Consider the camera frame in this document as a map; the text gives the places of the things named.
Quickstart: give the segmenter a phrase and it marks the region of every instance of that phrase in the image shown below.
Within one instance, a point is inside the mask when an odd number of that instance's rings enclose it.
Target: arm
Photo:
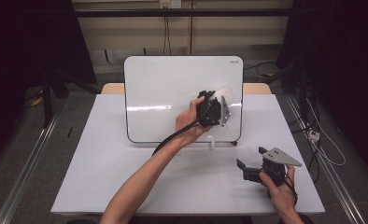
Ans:
[[[196,120],[196,106],[203,100],[204,97],[191,101],[190,109],[182,112],[176,118],[177,131]],[[169,161],[183,147],[193,143],[208,130],[210,128],[202,128],[201,126],[193,127],[168,142],[154,156],[149,158],[120,187],[108,204],[100,223],[128,223],[138,207],[149,196],[152,187]]]
[[[294,181],[294,173],[295,169],[293,166],[287,166],[287,176],[290,177],[292,181]],[[271,192],[271,200],[274,204],[276,213],[280,216],[285,224],[299,224],[303,223],[297,211],[295,211],[294,197],[291,189],[285,184],[277,187],[275,183],[272,181],[271,177],[268,174],[261,172],[260,178],[263,184],[269,189]]]

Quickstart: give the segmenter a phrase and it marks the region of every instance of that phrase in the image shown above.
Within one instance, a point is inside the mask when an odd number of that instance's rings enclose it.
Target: white cable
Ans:
[[[342,153],[341,149],[335,144],[335,142],[330,138],[330,136],[328,134],[326,134],[323,130],[323,128],[321,128],[321,125],[320,123],[318,122],[318,118],[316,116],[316,113],[315,111],[313,110],[313,107],[312,105],[310,104],[309,100],[306,99],[306,101],[309,103],[309,106],[310,106],[310,109],[312,110],[312,113],[313,113],[313,116],[315,117],[315,121],[316,123],[318,124],[318,126],[320,127],[321,131],[326,135],[326,137],[333,143],[333,145],[336,147],[336,149],[338,149],[339,153],[341,153],[341,156],[342,158],[344,159],[344,161],[342,163],[337,163],[337,162],[334,162],[334,161],[331,161],[326,154],[324,154],[323,152],[320,151],[320,149],[318,149],[318,147],[316,146],[315,142],[313,142],[313,140],[311,140],[311,142],[314,144],[316,150],[318,151],[318,153],[320,153],[320,155],[326,159],[329,163],[331,164],[334,164],[334,165],[337,165],[337,166],[343,166],[347,163],[347,158],[345,158],[345,155],[344,153]]]

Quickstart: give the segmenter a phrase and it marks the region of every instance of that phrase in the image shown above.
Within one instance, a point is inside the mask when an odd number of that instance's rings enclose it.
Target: person's left hand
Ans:
[[[204,99],[205,97],[202,96],[196,100],[192,100],[190,102],[189,110],[181,112],[181,114],[176,117],[176,131],[184,128],[196,120],[196,106],[199,105]],[[195,142],[196,139],[198,139],[203,133],[208,132],[210,129],[211,126],[204,128],[198,125],[180,134],[177,138],[181,140],[181,144],[184,147]]]

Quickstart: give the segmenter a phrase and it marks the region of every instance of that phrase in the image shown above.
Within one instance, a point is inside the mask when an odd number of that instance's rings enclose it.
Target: white table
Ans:
[[[126,135],[124,96],[98,95],[51,209],[64,216],[102,214],[123,182],[152,154]],[[259,168],[258,147],[279,147],[304,164],[274,95],[244,95],[237,147],[187,147],[169,163],[138,216],[242,216],[274,213],[266,190],[243,180],[238,158]],[[305,166],[296,168],[299,213],[324,212]]]

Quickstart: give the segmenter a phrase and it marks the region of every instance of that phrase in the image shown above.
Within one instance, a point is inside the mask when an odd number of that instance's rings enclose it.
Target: hand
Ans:
[[[189,110],[181,112],[181,114],[176,117],[176,131],[184,128],[196,120],[196,106],[199,105],[204,99],[205,97],[202,96],[196,100],[192,100],[190,102]],[[195,126],[180,134],[177,139],[181,140],[181,144],[184,147],[195,142],[196,139],[198,139],[203,133],[208,132],[210,129],[211,127],[204,128],[202,126]]]
[[[294,173],[295,169],[292,165],[287,165],[287,178],[286,181],[289,184],[291,180],[294,181]],[[277,187],[272,181],[271,177],[264,173],[260,172],[260,178],[263,184],[269,189],[271,193],[271,200],[274,204],[275,210],[277,214],[283,219],[284,223],[303,223],[297,212],[295,211],[294,204],[294,195],[286,184]]]

